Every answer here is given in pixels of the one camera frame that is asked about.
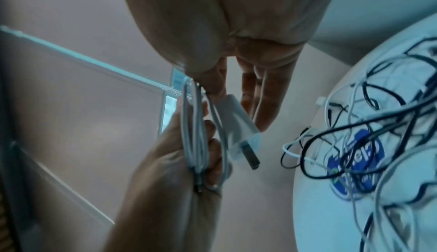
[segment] hand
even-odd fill
[[[194,191],[193,174],[187,168],[183,151],[179,109],[178,105],[169,125],[132,177],[105,252],[210,250],[221,193]],[[208,183],[214,185],[221,177],[221,145],[213,139],[214,124],[206,120],[205,127],[210,156],[205,175]]]
[[[149,43],[213,97],[226,57],[243,69],[241,103],[261,131],[279,113],[304,44],[330,0],[126,0]]]

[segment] blue sticker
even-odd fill
[[[347,145],[347,151],[352,149],[352,147],[362,139],[363,137],[367,136],[369,134],[368,130],[361,129],[358,131],[354,139]],[[367,143],[364,147],[362,147],[360,150],[357,150],[355,153],[355,158],[352,163],[352,170],[364,170],[364,167],[369,163],[370,157],[372,154],[372,145],[371,143]],[[382,146],[382,143],[379,139],[375,139],[375,156],[374,159],[371,161],[368,169],[374,169],[378,166],[381,159],[383,159],[385,156],[384,148]],[[331,169],[333,172],[337,172],[340,169],[340,156],[339,155],[332,155],[327,162],[326,165],[329,169]],[[345,187],[340,183],[340,180],[343,180],[343,182],[346,181],[345,175],[343,174],[341,177],[333,178],[331,180],[331,187],[333,191],[343,199],[347,199],[347,191]],[[365,189],[371,189],[374,184],[376,184],[377,181],[377,175],[365,175],[362,177],[361,182]],[[358,193],[356,190],[355,184],[352,184],[352,190],[353,194]]]

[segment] cable connector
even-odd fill
[[[259,167],[255,152],[261,144],[261,132],[234,95],[228,94],[215,104],[225,132],[229,156],[234,161],[246,158],[250,167]]]

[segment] ceiling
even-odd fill
[[[313,40],[369,51],[437,12],[437,0],[332,0]]]

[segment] metal prong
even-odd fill
[[[247,142],[244,142],[241,145],[241,150],[243,151],[243,154],[246,157],[246,160],[249,163],[250,167],[253,170],[259,168],[260,162],[258,160],[258,157],[256,157],[255,152],[252,150]]]

